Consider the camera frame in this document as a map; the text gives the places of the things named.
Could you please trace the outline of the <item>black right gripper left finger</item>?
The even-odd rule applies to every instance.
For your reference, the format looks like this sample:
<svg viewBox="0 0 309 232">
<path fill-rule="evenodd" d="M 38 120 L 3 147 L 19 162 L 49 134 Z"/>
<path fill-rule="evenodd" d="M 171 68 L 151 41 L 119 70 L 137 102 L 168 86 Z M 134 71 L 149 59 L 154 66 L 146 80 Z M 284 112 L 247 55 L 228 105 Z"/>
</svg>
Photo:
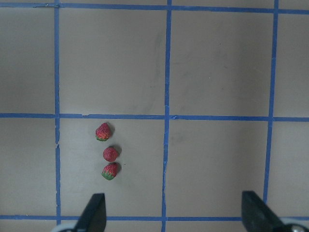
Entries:
<svg viewBox="0 0 309 232">
<path fill-rule="evenodd" d="M 105 194 L 93 194 L 77 221 L 74 232 L 104 232 L 106 228 Z"/>
</svg>

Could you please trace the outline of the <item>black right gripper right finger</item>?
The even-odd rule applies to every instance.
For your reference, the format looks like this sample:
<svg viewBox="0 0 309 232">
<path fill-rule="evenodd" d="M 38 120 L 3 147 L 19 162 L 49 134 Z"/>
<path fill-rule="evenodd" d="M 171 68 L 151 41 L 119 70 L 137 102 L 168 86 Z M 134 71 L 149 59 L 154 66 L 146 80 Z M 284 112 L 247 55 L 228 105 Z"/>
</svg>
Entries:
<svg viewBox="0 0 309 232">
<path fill-rule="evenodd" d="M 284 232 L 285 224 L 254 191 L 243 191 L 241 221 L 247 232 Z"/>
</svg>

